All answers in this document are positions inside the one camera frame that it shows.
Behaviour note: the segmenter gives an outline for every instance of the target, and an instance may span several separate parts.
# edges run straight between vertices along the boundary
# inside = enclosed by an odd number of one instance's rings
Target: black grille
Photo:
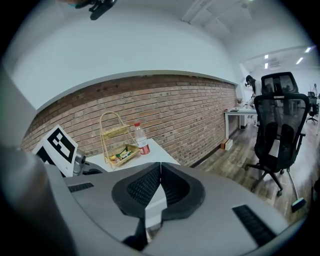
[[[149,171],[127,187],[127,192],[140,204],[147,206],[160,185],[160,170]]]
[[[190,191],[190,185],[188,182],[166,168],[162,168],[161,185],[163,187],[166,204],[168,206],[181,201]]]
[[[259,246],[265,245],[276,237],[247,205],[234,207],[232,210]]]
[[[87,183],[83,183],[83,184],[68,186],[68,189],[70,190],[71,193],[73,193],[73,192],[77,192],[80,190],[86,190],[86,189],[89,189],[92,187],[94,187],[94,185],[92,185],[92,183],[90,183],[90,182],[87,182]]]

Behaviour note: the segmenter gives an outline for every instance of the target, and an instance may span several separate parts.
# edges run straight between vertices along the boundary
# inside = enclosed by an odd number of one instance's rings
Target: plastic bottle
[[[146,155],[150,152],[147,136],[144,130],[140,127],[139,122],[136,122],[134,126],[135,126],[134,137],[140,149],[140,154]]]

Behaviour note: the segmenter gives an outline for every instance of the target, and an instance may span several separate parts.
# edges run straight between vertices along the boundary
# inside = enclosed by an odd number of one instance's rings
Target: brick wall
[[[180,164],[189,166],[214,149],[225,137],[224,109],[236,105],[235,86],[213,79],[183,75],[128,77],[80,89],[54,102],[33,120],[21,147],[32,151],[41,138],[59,124],[87,156],[102,152],[99,119],[117,112],[131,125],[139,121]],[[117,126],[103,119],[104,128]],[[238,118],[229,118],[229,131]],[[112,139],[121,144],[124,136]]]

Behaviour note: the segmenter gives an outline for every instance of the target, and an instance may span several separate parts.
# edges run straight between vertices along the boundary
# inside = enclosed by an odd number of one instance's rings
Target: gold wire basket
[[[102,118],[107,114],[116,115],[116,117],[118,118],[119,124],[121,126],[103,131]],[[103,113],[100,117],[100,137],[101,137],[101,146],[102,146],[104,161],[106,164],[109,163],[111,165],[112,169],[113,169],[113,167],[118,167],[118,166],[124,164],[125,162],[127,162],[128,160],[133,158],[139,152],[139,148],[136,146],[137,143],[134,140],[134,138],[132,137],[130,130],[129,130],[129,127],[130,127],[129,125],[124,124],[124,122],[121,120],[120,116],[115,112],[108,111],[108,112]],[[129,140],[127,138],[127,134],[129,134],[134,145],[129,143]],[[126,144],[123,144],[121,146],[118,146],[118,147],[108,151],[107,146],[106,146],[106,140],[112,139],[113,137],[119,136],[119,135],[125,136]],[[132,153],[129,156],[125,157],[124,159],[121,159],[118,162],[114,162],[114,161],[110,160],[110,156],[115,156],[117,154],[120,154],[125,148],[127,148],[128,151],[132,151]]]

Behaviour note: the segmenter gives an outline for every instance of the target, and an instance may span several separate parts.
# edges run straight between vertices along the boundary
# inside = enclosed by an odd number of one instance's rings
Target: office chair
[[[315,93],[313,91],[309,91],[308,98],[310,102],[310,109],[309,109],[310,117],[308,117],[305,122],[308,122],[308,120],[312,120],[313,123],[318,122],[318,120],[314,118],[314,116],[319,113],[319,105],[317,104],[317,97],[315,96]]]
[[[260,122],[254,152],[259,162],[247,164],[244,169],[247,171],[252,167],[264,171],[252,185],[252,192],[269,174],[279,187],[279,197],[283,187],[275,173],[283,174],[284,169],[289,173],[295,162],[305,136],[302,129],[310,104],[305,94],[297,93],[298,86],[290,72],[266,75],[261,80],[262,95],[254,99]]]

